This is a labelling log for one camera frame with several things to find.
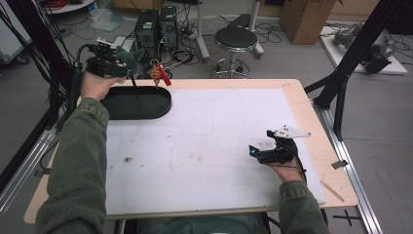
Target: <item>cardboard box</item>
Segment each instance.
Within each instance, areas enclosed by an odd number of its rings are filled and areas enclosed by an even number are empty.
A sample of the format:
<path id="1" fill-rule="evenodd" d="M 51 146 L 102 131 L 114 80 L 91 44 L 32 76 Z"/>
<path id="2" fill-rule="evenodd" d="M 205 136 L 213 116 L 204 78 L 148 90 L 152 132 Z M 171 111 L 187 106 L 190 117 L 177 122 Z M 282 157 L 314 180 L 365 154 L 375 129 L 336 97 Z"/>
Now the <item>cardboard box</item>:
<path id="1" fill-rule="evenodd" d="M 286 0 L 280 25 L 294 45 L 314 45 L 336 0 Z"/>

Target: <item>white plastic part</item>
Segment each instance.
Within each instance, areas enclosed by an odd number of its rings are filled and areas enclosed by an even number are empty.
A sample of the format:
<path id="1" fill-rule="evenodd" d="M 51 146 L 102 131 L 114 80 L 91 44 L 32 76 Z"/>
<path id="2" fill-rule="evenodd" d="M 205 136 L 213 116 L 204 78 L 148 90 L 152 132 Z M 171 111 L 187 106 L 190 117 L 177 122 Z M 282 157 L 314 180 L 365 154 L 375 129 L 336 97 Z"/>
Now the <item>white plastic part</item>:
<path id="1" fill-rule="evenodd" d="M 310 136 L 311 136 L 310 132 L 297 130 L 292 127 L 288 127 L 287 125 L 284 125 L 279 130 L 274 131 L 274 137 L 296 138 L 296 137 L 310 137 Z"/>

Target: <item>white board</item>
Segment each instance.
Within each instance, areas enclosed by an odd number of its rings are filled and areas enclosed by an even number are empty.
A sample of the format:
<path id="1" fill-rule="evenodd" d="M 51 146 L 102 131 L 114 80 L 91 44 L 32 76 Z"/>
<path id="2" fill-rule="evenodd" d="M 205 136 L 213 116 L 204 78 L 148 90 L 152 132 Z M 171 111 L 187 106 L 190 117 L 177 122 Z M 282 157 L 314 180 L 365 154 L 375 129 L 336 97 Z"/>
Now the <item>white board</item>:
<path id="1" fill-rule="evenodd" d="M 330 57 L 331 61 L 334 64 L 334 67 L 337 67 L 337 65 L 340 63 L 341 59 L 343 59 L 344 54 L 347 52 L 347 50 L 344 48 L 343 45 L 337 46 L 334 45 L 334 29 L 332 29 L 329 26 L 325 26 L 320 35 L 329 35 L 327 37 L 321 36 L 321 43 L 323 46 L 326 48 L 328 56 Z M 392 74 L 392 75 L 404 75 L 407 73 L 407 70 L 398 62 L 394 57 L 389 57 L 389 61 L 392 63 L 387 65 L 383 70 L 379 72 L 379 74 Z M 367 73 L 364 69 L 364 67 L 359 64 L 355 72 L 360 72 L 360 73 Z"/>
<path id="2" fill-rule="evenodd" d="M 283 91 L 170 93 L 172 109 L 160 119 L 109 122 L 108 216 L 277 209 L 281 182 L 249 156 L 248 145 L 274 146 L 267 130 L 296 127 Z M 296 144 L 309 187 L 325 203 L 303 140 Z"/>

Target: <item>electronic equipment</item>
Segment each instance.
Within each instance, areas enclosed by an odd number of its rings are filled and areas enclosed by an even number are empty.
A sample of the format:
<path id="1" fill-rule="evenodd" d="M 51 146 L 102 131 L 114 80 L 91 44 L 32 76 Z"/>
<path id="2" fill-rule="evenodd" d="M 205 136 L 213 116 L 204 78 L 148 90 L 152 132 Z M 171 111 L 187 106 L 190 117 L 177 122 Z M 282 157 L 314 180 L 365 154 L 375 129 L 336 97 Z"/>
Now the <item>electronic equipment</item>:
<path id="1" fill-rule="evenodd" d="M 157 54 L 158 44 L 160 42 L 160 25 L 157 10 L 142 9 L 139 11 L 134 34 L 139 48 L 143 48 Z"/>
<path id="2" fill-rule="evenodd" d="M 87 44 L 85 47 L 94 53 L 94 57 L 86 60 L 87 70 L 103 78 L 124 77 L 128 75 L 128 70 L 116 58 L 116 50 L 111 47 L 113 44 L 105 40 L 97 39 L 97 45 Z"/>
<path id="3" fill-rule="evenodd" d="M 337 32 L 334 36 L 334 45 L 343 45 L 345 49 L 349 49 L 361 31 L 361 28 L 361 24 L 355 23 L 350 28 Z M 384 32 L 382 32 L 368 53 L 364 55 L 360 64 L 369 74 L 379 73 L 383 68 L 392 63 L 388 58 L 394 52 L 394 40 L 386 38 Z"/>
<path id="4" fill-rule="evenodd" d="M 296 137 L 310 137 L 311 133 L 294 129 L 284 125 L 279 130 L 267 131 L 267 137 L 276 141 L 277 147 L 272 150 L 259 150 L 250 145 L 249 155 L 258 160 L 260 164 L 286 163 L 292 159 L 298 159 L 298 148 L 294 142 Z"/>
<path id="5" fill-rule="evenodd" d="M 164 6 L 159 17 L 161 38 L 164 51 L 172 52 L 178 49 L 178 33 L 176 21 L 176 7 Z"/>

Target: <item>green jacket sleeve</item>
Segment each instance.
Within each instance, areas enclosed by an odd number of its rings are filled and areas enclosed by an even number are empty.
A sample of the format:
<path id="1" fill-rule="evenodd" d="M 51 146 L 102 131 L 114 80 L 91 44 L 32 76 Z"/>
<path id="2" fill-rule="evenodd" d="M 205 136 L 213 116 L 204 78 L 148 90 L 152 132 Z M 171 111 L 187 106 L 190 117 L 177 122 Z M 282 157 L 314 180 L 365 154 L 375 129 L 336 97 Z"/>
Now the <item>green jacket sleeve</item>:
<path id="1" fill-rule="evenodd" d="M 103 233 L 108 116 L 85 98 L 64 124 L 36 233 Z"/>
<path id="2" fill-rule="evenodd" d="M 329 233 L 319 203 L 303 181 L 280 186 L 280 225 L 283 234 Z"/>

